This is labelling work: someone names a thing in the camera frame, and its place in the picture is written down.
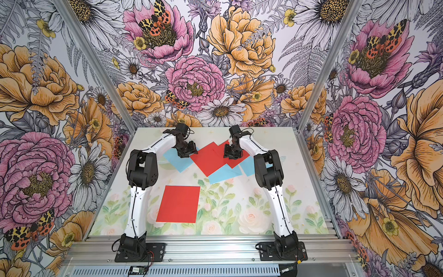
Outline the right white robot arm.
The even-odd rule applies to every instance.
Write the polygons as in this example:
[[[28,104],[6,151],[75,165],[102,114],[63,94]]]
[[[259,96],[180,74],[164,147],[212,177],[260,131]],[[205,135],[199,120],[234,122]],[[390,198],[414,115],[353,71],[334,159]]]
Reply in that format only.
[[[277,150],[268,150],[255,141],[251,132],[239,125],[229,128],[231,143],[224,146],[224,157],[240,159],[246,152],[253,157],[254,175],[270,205],[274,246],[272,254],[282,260],[299,258],[299,239],[290,222],[283,197],[284,173]]]

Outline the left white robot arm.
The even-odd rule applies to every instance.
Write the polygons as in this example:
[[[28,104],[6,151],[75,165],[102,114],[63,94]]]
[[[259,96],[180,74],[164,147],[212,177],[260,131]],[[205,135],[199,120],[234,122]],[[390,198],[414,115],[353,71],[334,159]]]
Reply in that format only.
[[[158,179],[158,158],[170,149],[177,151],[179,158],[188,158],[198,153],[196,144],[187,141],[192,133],[184,123],[174,129],[166,129],[150,146],[133,150],[126,164],[126,177],[130,186],[129,218],[116,250],[115,262],[153,262],[154,252],[146,244],[146,214],[150,188]]]

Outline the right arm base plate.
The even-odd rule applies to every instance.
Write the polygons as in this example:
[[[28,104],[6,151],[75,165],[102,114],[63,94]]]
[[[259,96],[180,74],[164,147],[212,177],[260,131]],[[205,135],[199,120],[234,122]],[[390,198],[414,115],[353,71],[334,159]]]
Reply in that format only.
[[[284,250],[283,247],[276,247],[274,242],[259,242],[256,250],[260,255],[260,260],[270,261],[296,261],[304,262],[308,260],[308,253],[303,242],[299,242],[294,249]]]

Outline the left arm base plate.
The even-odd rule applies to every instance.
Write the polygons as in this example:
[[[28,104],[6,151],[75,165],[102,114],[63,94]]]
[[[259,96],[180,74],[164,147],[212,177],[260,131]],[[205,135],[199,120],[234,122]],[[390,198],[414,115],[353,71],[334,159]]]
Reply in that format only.
[[[162,262],[165,255],[165,243],[144,243],[131,246],[120,245],[114,261],[116,263]]]

